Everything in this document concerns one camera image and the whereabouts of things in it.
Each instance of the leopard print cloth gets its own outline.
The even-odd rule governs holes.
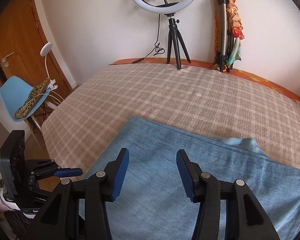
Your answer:
[[[37,95],[43,94],[46,91],[49,84],[50,84],[50,78],[47,78],[45,81],[43,81],[43,83],[41,85],[34,87],[31,90],[31,92],[28,96],[28,99],[25,101],[25,103],[15,112],[15,114],[14,114],[15,117],[16,118],[26,117],[28,115],[28,113],[31,111],[31,109],[35,106],[35,104],[40,99],[41,96],[37,96]]]

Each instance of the blue chair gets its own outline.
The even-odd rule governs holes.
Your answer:
[[[6,108],[11,119],[15,122],[21,122],[28,117],[31,117],[32,114],[41,106],[45,101],[51,89],[48,88],[44,93],[47,95],[42,95],[39,101],[34,105],[29,114],[24,118],[16,118],[15,112],[25,103],[28,99],[28,96],[33,89],[28,83],[24,82],[21,78],[16,76],[11,76],[0,88],[0,97],[3,102],[4,107]],[[41,127],[34,120],[35,124],[38,126],[39,130]]]

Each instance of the chair leg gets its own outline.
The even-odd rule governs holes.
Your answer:
[[[39,142],[39,140],[38,140],[38,138],[37,138],[37,135],[34,133],[32,124],[31,124],[27,119],[25,119],[25,122],[26,122],[26,124],[28,125],[28,127],[29,127],[29,129],[30,129],[30,131],[31,131],[31,134],[32,134],[32,136],[34,137],[35,141],[37,142],[39,148],[40,148],[41,150],[43,150],[43,148],[42,148],[42,146],[41,146],[41,144],[40,144],[40,142]]]
[[[34,115],[31,115],[31,118],[34,121],[37,128],[41,131],[41,126],[39,125],[37,118],[35,118]]]

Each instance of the wooden door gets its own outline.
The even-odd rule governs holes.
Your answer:
[[[45,42],[39,32],[32,6],[31,0],[12,0],[0,15],[0,63],[7,78],[18,76],[31,86],[37,86],[48,76],[44,57],[40,56]],[[14,54],[7,57],[9,66],[5,67],[2,60],[12,52]],[[51,56],[52,52],[49,52],[47,67],[50,78],[55,79],[58,85],[54,91],[66,98],[70,92],[69,83],[60,75],[61,69],[59,66],[57,69]]]

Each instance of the metal rivet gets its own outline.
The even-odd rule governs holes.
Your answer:
[[[67,185],[67,184],[69,184],[69,182],[70,182],[70,180],[69,180],[68,178],[65,178],[65,179],[63,179],[63,180],[61,181],[61,184],[62,184],[62,185]]]
[[[211,175],[208,172],[203,172],[203,173],[201,173],[201,177],[204,178],[204,179],[208,179],[208,178],[211,177]]]
[[[104,171],[98,171],[96,173],[96,175],[97,175],[97,177],[102,178],[102,177],[104,177],[106,175],[106,173]]]
[[[238,180],[237,180],[237,184],[238,184],[239,186],[243,186],[243,185],[244,185],[244,181],[241,180],[241,179],[238,179]]]

